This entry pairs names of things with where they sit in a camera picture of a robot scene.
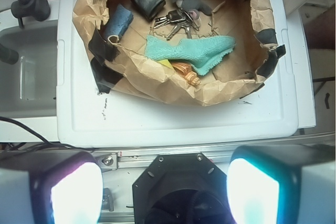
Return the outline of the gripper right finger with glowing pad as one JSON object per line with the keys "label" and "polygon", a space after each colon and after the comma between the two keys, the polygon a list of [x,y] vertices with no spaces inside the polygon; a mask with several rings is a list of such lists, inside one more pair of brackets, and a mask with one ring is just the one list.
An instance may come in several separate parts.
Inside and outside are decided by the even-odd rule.
{"label": "gripper right finger with glowing pad", "polygon": [[237,223],[335,223],[335,147],[240,146],[227,197]]}

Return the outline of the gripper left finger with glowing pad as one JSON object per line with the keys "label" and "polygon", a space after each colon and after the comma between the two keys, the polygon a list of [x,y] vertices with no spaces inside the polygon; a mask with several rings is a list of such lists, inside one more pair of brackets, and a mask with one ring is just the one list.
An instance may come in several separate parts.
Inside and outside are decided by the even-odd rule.
{"label": "gripper left finger with glowing pad", "polygon": [[86,151],[1,153],[1,223],[97,223],[102,171]]}

